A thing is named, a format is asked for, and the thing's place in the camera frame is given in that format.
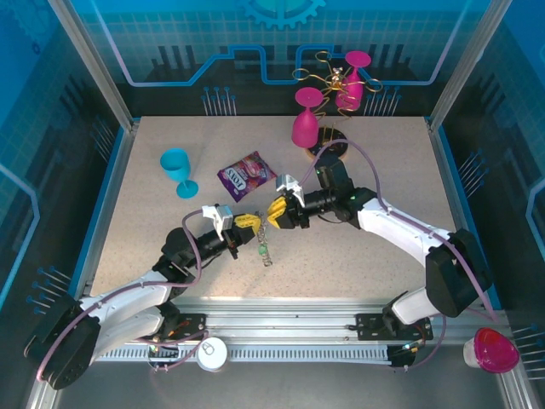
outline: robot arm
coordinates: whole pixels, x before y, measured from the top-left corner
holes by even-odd
[[[393,335],[431,315],[456,317],[478,296],[445,244],[415,224],[454,245],[468,262],[483,291],[491,286],[485,260],[470,232],[460,229],[450,233],[418,221],[384,200],[381,203],[375,192],[354,187],[337,157],[323,156],[315,169],[322,189],[308,194],[303,193],[293,177],[277,178],[277,190],[282,196],[269,207],[268,221],[277,228],[308,228],[311,216],[332,211],[340,221],[375,233],[414,257],[426,269],[426,285],[401,294],[383,309],[384,325]]]
[[[227,206],[205,206],[203,216],[212,219],[214,230],[195,239],[201,259],[210,260],[228,250],[237,258],[237,248],[256,235],[261,219],[254,215],[233,216]],[[179,325],[180,312],[171,302],[186,288],[168,283],[191,284],[195,277],[189,268],[197,258],[183,228],[175,228],[161,249],[158,262],[139,279],[114,291],[79,301],[66,295],[51,306],[35,328],[25,348],[25,357],[40,364],[59,334],[85,309],[106,299],[83,318],[59,347],[43,371],[42,378],[54,389],[63,389],[78,379],[99,356],[126,342],[154,336],[160,342],[183,337],[171,337]]]

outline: gear graphic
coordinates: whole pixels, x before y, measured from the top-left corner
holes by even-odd
[[[35,42],[51,26],[51,10],[46,0],[0,0],[0,9],[12,11],[20,28]]]
[[[325,0],[239,0],[246,17],[253,17],[256,24],[265,23],[270,29],[295,28],[297,23],[306,24],[308,17],[315,17]]]

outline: cyan wine glass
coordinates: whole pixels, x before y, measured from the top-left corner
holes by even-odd
[[[176,188],[179,197],[190,199],[197,194],[198,184],[189,180],[191,164],[186,151],[178,147],[169,149],[161,156],[160,163],[164,173],[173,181],[180,183]]]

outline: pink wine glass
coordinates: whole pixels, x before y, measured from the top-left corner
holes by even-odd
[[[295,118],[293,130],[291,131],[291,140],[298,147],[313,147],[318,143],[318,119],[314,116],[310,108],[317,107],[324,100],[322,93],[315,88],[305,87],[295,93],[297,103],[305,107]]]
[[[364,85],[359,83],[361,80],[358,69],[368,66],[371,63],[371,57],[363,51],[350,51],[345,56],[345,60],[352,66],[352,71],[342,80],[345,92],[337,91],[335,104],[341,109],[356,111],[364,96]]]

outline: yellow object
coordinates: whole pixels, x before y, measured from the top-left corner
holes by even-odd
[[[280,196],[278,199],[274,200],[267,210],[267,220],[275,228],[280,228],[276,219],[281,217],[286,211],[286,199],[284,196]]]
[[[252,227],[254,234],[257,234],[259,227],[261,226],[261,218],[256,215],[241,215],[235,217],[235,225],[239,228]]]

